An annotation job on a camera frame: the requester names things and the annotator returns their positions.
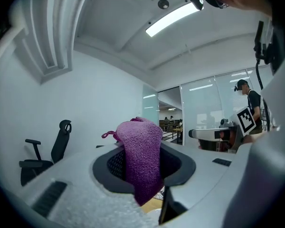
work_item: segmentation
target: white machine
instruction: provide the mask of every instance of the white machine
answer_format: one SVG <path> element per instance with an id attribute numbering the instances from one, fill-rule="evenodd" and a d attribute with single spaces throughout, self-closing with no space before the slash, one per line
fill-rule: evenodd
<path id="1" fill-rule="evenodd" d="M 285 102 L 285 60 L 262 95 L 279 127 L 253 144 L 240 145 L 237 154 L 162 142 L 165 194 L 159 222 L 144 214 L 135 190 L 124 181 L 120 143 L 61 160 L 28 183 L 20 199 L 11 200 L 36 227 L 251 226 L 275 205 L 285 187 L 285 107 L 281 111 L 280 105 Z M 215 131 L 190 134 L 216 141 Z M 72 168 L 65 172 L 66 166 Z"/>

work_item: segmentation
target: black t-shirt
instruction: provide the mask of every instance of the black t-shirt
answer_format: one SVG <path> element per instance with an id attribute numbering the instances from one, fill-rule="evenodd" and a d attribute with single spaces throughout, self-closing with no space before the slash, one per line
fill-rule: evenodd
<path id="1" fill-rule="evenodd" d="M 252 115 L 254 115 L 255 113 L 254 108 L 257 106 L 260 107 L 260 105 L 261 105 L 261 96 L 254 90 L 250 90 L 248 94 L 248 107 Z M 258 118 L 255 122 L 257 127 L 262 125 L 260 118 Z"/>

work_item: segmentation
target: desk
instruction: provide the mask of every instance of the desk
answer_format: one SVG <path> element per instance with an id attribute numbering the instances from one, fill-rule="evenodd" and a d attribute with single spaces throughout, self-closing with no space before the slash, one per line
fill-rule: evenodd
<path id="1" fill-rule="evenodd" d="M 174 128 L 173 131 L 174 131 L 174 132 L 177 132 L 177 140 L 176 140 L 176 143 L 179 143 L 179 132 L 182 132 L 182 127 L 180 127 L 180 128 Z"/>

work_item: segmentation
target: ceiling light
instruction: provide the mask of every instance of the ceiling light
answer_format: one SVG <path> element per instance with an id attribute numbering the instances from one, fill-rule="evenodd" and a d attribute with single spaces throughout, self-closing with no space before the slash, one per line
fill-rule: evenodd
<path id="1" fill-rule="evenodd" d="M 183 17 L 190 15 L 199 11 L 192 3 L 188 3 L 171 13 L 167 14 L 165 17 L 161 18 L 159 21 L 151 25 L 149 28 L 146 29 L 146 32 L 149 36 L 153 37 L 158 32 L 163 30 L 164 28 L 168 27 L 170 24 L 182 19 Z"/>
<path id="2" fill-rule="evenodd" d="M 148 96 L 145 96 L 144 99 L 149 98 L 149 97 L 153 97 L 153 96 L 156 96 L 156 95 L 148 95 Z"/>
<path id="3" fill-rule="evenodd" d="M 237 75 L 246 75 L 246 72 L 233 74 L 233 75 L 231 75 L 231 77 L 233 77 L 233 76 L 237 76 Z"/>
<path id="4" fill-rule="evenodd" d="M 211 87 L 211 86 L 213 86 L 213 85 L 205 85 L 205 86 L 197 87 L 197 88 L 194 88 L 194 89 L 190 89 L 189 91 L 197 90 L 197 89 L 203 89 L 203 88 L 207 88 L 207 87 Z"/>
<path id="5" fill-rule="evenodd" d="M 241 79 L 249 79 L 249 78 L 250 78 L 250 77 L 238 78 L 238 79 L 230 80 L 230 83 L 232 83 L 232 82 L 237 82 L 238 80 L 241 80 Z"/>

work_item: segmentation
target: purple knitted bag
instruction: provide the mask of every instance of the purple knitted bag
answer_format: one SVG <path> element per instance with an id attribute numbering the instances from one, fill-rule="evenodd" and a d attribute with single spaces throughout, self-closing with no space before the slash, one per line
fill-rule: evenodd
<path id="1" fill-rule="evenodd" d="M 160 147 L 162 130 L 146 118 L 136 117 L 120 124 L 109 134 L 122 142 L 125 150 L 126 181 L 135 188 L 135 199 L 145 204 L 163 187 L 160 173 Z"/>

